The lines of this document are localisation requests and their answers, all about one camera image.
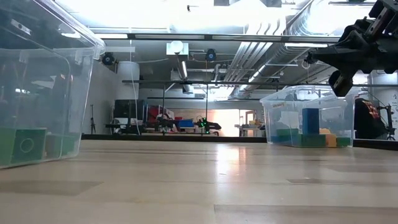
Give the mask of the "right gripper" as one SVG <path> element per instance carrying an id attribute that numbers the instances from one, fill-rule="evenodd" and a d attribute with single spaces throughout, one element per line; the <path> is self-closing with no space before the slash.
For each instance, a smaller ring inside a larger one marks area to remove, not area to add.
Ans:
<path id="1" fill-rule="evenodd" d="M 377 0 L 368 15 L 344 29 L 340 40 L 313 52 L 337 71 L 329 78 L 336 96 L 346 96 L 357 71 L 398 70 L 398 0 Z"/>

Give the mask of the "clear plastic bin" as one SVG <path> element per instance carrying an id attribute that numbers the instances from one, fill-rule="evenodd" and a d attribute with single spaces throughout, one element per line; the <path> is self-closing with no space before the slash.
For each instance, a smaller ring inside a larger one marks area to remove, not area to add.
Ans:
<path id="1" fill-rule="evenodd" d="M 346 96 L 336 96 L 329 86 L 290 86 L 260 99 L 264 108 L 264 126 L 267 142 L 283 146 L 302 147 L 302 110 L 319 109 L 320 128 L 327 128 L 336 137 L 354 139 L 354 99 L 359 89 L 353 88 Z M 297 128 L 298 135 L 278 136 L 277 129 Z"/>
<path id="2" fill-rule="evenodd" d="M 81 137 L 93 65 L 104 51 L 55 0 L 0 0 L 0 128 Z M 44 148 L 41 160 L 0 169 L 59 159 L 46 159 Z"/>

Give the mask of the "long blue building block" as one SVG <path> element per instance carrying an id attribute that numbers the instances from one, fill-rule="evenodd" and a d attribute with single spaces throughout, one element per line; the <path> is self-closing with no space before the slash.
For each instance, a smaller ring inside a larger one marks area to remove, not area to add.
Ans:
<path id="1" fill-rule="evenodd" d="M 319 134 L 319 109 L 304 108 L 302 110 L 303 134 Z"/>

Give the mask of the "black hanging ceiling device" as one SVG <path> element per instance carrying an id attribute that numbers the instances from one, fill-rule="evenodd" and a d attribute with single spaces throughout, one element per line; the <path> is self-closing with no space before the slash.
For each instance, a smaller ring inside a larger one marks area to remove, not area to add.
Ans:
<path id="1" fill-rule="evenodd" d="M 307 56 L 305 57 L 304 61 L 305 61 L 307 64 L 310 65 L 310 64 L 314 64 L 317 60 L 314 58 L 313 52 L 312 52 L 312 51 L 308 51 L 308 54 L 307 54 Z"/>

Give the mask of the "person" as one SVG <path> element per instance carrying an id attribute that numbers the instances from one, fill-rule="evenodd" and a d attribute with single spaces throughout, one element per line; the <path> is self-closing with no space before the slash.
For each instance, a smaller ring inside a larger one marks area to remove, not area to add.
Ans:
<path id="1" fill-rule="evenodd" d="M 354 130 L 358 139 L 377 139 L 385 133 L 379 112 L 364 98 L 355 99 Z"/>

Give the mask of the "black stand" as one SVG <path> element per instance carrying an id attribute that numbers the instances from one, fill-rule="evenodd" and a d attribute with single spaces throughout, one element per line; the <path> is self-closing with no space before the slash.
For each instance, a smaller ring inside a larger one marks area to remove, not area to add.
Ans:
<path id="1" fill-rule="evenodd" d="M 385 110 L 387 114 L 387 121 L 385 125 L 386 132 L 381 136 L 381 139 L 388 141 L 395 141 L 396 128 L 393 127 L 393 122 L 392 122 L 392 115 L 394 114 L 394 112 L 392 111 L 392 106 L 391 105 L 378 106 L 377 110 L 380 113 L 382 110 Z"/>

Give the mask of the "cluttered workbench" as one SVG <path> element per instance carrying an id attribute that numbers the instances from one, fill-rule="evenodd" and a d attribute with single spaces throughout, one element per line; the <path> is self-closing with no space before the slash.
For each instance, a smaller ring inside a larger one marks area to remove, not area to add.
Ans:
<path id="1" fill-rule="evenodd" d="M 264 137 L 265 133 L 262 129 L 263 123 L 255 119 L 249 121 L 248 124 L 235 124 L 235 128 L 239 131 L 239 137 Z"/>

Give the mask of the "white square ceiling lamp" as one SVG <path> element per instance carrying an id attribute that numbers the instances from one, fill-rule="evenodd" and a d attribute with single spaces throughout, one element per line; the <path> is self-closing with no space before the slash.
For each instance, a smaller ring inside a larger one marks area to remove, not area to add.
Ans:
<path id="1" fill-rule="evenodd" d="M 189 44 L 180 40 L 173 40 L 166 43 L 166 54 L 167 55 L 188 55 Z"/>

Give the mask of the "blue crate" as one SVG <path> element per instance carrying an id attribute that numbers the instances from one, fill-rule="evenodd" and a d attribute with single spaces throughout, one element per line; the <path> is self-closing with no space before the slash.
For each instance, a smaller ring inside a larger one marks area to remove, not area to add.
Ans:
<path id="1" fill-rule="evenodd" d="M 192 119 L 178 119 L 174 120 L 174 123 L 179 128 L 193 128 L 195 126 Z"/>

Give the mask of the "red background machine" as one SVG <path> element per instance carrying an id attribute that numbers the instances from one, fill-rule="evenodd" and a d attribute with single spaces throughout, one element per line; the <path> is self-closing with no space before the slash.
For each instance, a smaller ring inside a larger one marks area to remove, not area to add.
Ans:
<path id="1" fill-rule="evenodd" d="M 175 114 L 172 110 L 167 108 L 163 108 L 161 105 L 157 106 L 148 106 L 147 109 L 147 122 L 153 123 L 157 120 L 157 118 L 164 115 L 168 119 L 175 119 Z"/>

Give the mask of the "white cylindrical column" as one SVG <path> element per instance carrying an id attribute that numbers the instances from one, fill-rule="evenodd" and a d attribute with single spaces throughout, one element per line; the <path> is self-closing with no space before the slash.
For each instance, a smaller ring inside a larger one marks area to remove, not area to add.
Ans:
<path id="1" fill-rule="evenodd" d="M 117 100 L 137 100 L 139 97 L 140 67 L 136 62 L 122 61 L 118 63 L 118 82 L 116 86 Z"/>

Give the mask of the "black background monitor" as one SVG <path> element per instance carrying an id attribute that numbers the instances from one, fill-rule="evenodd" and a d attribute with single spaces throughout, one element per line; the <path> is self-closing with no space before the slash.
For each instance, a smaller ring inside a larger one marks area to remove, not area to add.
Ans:
<path id="1" fill-rule="evenodd" d="M 115 100 L 114 118 L 147 119 L 147 102 L 145 100 Z"/>

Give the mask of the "background work table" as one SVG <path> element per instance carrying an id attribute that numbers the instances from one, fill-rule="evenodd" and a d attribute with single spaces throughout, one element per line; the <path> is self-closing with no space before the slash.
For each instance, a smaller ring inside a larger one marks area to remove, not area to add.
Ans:
<path id="1" fill-rule="evenodd" d="M 167 123 L 164 126 L 160 123 L 150 123 L 149 126 L 136 125 L 136 124 L 106 124 L 106 128 L 110 128 L 113 134 L 138 134 L 143 133 L 186 133 L 187 131 L 193 131 L 199 134 L 210 134 L 211 130 L 219 131 L 221 126 L 218 123 L 194 123 L 193 128 L 180 128 L 175 123 Z"/>

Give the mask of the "silver ventilation duct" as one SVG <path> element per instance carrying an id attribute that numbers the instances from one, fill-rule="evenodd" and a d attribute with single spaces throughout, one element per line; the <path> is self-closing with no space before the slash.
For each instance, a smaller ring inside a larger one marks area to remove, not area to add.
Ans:
<path id="1" fill-rule="evenodd" d="M 367 14 L 367 7 L 340 4 L 335 0 L 305 0 L 307 3 L 297 17 L 286 21 L 287 10 L 276 7 L 265 8 L 262 21 L 254 30 L 249 26 L 247 33 L 256 35 L 292 35 L 305 37 L 338 37 L 343 28 L 359 16 Z M 243 42 L 237 55 L 228 67 L 225 80 L 240 82 L 244 77 L 249 83 L 235 87 L 236 96 L 246 96 L 258 88 L 256 82 L 265 78 L 271 80 L 288 64 L 298 60 L 309 50 L 324 44 Z"/>

